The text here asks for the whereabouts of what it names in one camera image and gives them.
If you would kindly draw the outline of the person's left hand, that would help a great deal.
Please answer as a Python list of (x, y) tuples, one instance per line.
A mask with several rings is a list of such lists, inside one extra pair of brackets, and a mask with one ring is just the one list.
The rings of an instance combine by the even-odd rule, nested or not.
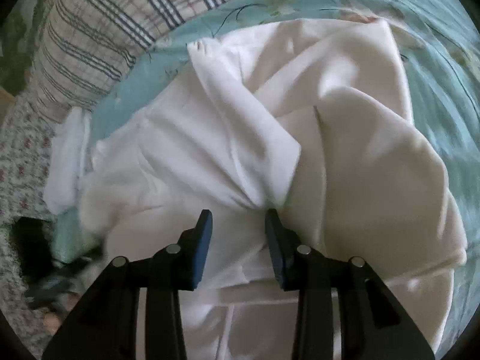
[(53, 336), (60, 328), (68, 314), (72, 311), (80, 297), (72, 292), (65, 293), (48, 307), (43, 316), (46, 331)]

